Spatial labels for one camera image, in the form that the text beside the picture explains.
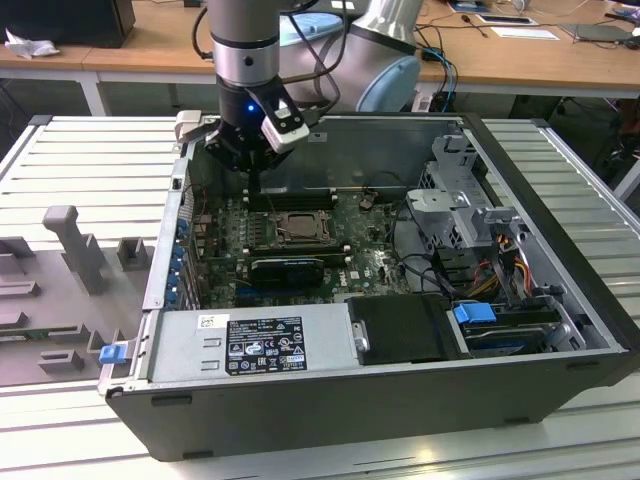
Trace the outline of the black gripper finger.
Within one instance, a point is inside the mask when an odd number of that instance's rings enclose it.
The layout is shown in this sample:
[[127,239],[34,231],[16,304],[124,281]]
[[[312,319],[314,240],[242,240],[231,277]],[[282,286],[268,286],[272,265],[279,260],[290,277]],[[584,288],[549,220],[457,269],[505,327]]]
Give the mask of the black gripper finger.
[[225,169],[245,174],[248,193],[256,193],[256,150],[249,133],[240,127],[218,126],[206,136],[205,150]]
[[290,151],[277,153],[273,150],[260,152],[255,156],[255,193],[262,190],[262,175],[270,170],[275,170],[288,156]]

